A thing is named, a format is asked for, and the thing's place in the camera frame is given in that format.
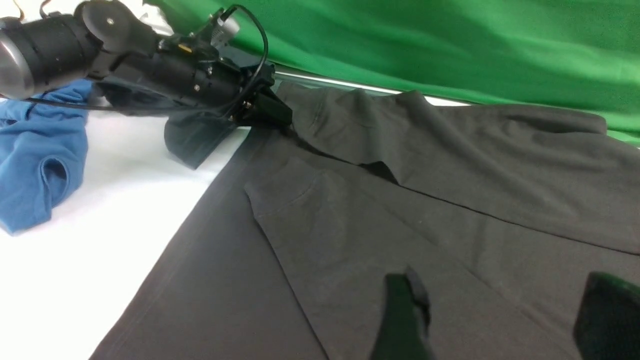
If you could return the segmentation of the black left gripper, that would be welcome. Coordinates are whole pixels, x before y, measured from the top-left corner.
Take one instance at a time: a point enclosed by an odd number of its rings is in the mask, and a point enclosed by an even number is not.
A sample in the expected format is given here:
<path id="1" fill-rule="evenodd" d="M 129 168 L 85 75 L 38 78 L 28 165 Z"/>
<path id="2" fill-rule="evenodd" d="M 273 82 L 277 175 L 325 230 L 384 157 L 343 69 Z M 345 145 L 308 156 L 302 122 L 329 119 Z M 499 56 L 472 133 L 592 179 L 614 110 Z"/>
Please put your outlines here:
<path id="1" fill-rule="evenodd" d="M 172 36 L 153 55 L 126 56 L 95 88 L 129 116 L 204 112 L 239 126 L 287 128 L 293 112 L 274 85 L 265 55 L 240 66 L 203 41 Z"/>

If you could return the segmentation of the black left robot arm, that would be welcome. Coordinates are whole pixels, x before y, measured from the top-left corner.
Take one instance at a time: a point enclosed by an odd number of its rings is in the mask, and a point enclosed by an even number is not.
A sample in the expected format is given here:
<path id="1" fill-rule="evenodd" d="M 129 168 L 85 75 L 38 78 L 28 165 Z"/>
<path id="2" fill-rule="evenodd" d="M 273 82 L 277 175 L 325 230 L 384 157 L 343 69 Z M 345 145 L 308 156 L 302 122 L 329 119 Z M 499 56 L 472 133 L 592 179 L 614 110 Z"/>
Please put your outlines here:
<path id="1" fill-rule="evenodd" d="M 233 18 L 247 15 L 263 44 L 258 64 L 238 66 L 219 50 L 239 32 Z M 36 103 L 78 79 L 114 78 L 239 126 L 287 128 L 293 112 L 272 91 L 275 68 L 262 24 L 234 4 L 210 14 L 188 35 L 158 34 L 118 0 L 81 2 L 72 14 L 43 14 L 33 22 L 1 20 L 1 96 Z"/>

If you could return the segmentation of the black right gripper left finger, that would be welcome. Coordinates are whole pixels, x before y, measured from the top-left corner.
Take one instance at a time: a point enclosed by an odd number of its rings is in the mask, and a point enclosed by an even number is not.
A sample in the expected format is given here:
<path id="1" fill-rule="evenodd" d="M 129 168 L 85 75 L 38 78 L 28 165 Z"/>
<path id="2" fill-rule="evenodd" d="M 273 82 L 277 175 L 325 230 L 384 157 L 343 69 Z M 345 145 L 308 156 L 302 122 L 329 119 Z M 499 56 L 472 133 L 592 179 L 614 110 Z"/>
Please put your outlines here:
<path id="1" fill-rule="evenodd" d="M 410 266 L 384 277 L 384 307 L 371 360 L 434 360 L 429 340 L 431 301 Z"/>

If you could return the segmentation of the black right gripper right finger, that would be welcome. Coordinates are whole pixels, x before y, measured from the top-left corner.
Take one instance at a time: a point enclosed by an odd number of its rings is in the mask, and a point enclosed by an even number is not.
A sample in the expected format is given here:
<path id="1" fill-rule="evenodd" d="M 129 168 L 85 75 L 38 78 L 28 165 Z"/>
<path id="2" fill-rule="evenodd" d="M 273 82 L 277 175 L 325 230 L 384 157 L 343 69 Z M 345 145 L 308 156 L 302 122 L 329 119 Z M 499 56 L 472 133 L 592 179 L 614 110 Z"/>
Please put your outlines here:
<path id="1" fill-rule="evenodd" d="M 606 272 L 590 273 L 573 338 L 583 360 L 638 360 L 639 286 Z"/>

